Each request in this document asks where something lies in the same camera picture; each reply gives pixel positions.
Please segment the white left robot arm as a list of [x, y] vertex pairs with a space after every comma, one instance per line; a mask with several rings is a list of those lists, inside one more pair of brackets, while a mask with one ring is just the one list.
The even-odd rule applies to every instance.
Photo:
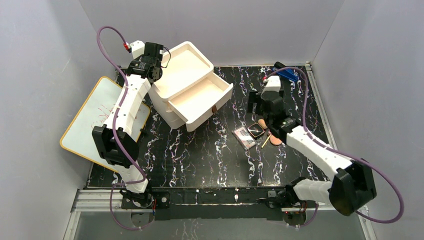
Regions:
[[112, 165], [124, 181], [126, 190], [142, 194], [148, 187], [146, 173], [137, 163], [138, 137], [133, 136], [136, 117], [152, 83], [162, 77], [162, 60], [166, 47], [162, 44], [125, 42], [133, 60], [126, 71], [119, 66], [124, 83], [109, 117], [101, 126], [94, 126], [92, 137], [99, 156]]

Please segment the black gold powder compact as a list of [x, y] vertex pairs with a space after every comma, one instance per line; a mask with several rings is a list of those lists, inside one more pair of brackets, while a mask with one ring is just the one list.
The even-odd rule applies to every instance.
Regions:
[[265, 133], [264, 128], [259, 123], [253, 123], [247, 127], [247, 131], [255, 140]]

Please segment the beige makeup sponge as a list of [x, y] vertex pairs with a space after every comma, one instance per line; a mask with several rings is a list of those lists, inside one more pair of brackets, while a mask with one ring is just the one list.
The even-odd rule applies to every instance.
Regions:
[[268, 126], [267, 126], [267, 124], [266, 124], [266, 122], [265, 122], [265, 120], [264, 119], [259, 119], [258, 121], [257, 121], [257, 123], [260, 125], [260, 127], [262, 128], [262, 129], [264, 129], [264, 130], [266, 130], [267, 128], [268, 128]]

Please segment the clear eyelash case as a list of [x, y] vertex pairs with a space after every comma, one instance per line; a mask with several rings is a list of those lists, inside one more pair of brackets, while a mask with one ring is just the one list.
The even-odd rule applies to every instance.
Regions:
[[244, 150], [249, 150], [257, 145], [256, 140], [251, 136], [245, 126], [239, 126], [232, 131], [237, 141]]

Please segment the white drawer organizer box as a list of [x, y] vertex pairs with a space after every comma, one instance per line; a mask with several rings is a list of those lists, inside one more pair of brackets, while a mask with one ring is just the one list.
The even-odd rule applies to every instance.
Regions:
[[214, 73], [214, 65], [190, 41], [163, 55], [167, 67], [148, 95], [171, 129], [194, 131], [232, 97], [234, 85]]

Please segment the round peach powder puff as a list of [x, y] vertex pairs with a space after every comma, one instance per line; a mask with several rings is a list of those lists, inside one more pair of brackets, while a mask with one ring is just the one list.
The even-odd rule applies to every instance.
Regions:
[[269, 142], [274, 146], [280, 146], [283, 144], [283, 141], [275, 137], [273, 134], [269, 136]]

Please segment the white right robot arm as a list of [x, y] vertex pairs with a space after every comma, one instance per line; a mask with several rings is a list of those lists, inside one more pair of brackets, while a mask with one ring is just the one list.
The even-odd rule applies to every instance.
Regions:
[[284, 205], [315, 201], [329, 204], [342, 215], [350, 216], [373, 200], [377, 190], [372, 169], [365, 163], [332, 152], [329, 145], [289, 115], [283, 96], [279, 77], [271, 76], [262, 91], [248, 94], [247, 112], [261, 116], [273, 137], [312, 161], [328, 180], [299, 177], [269, 197], [271, 203]]

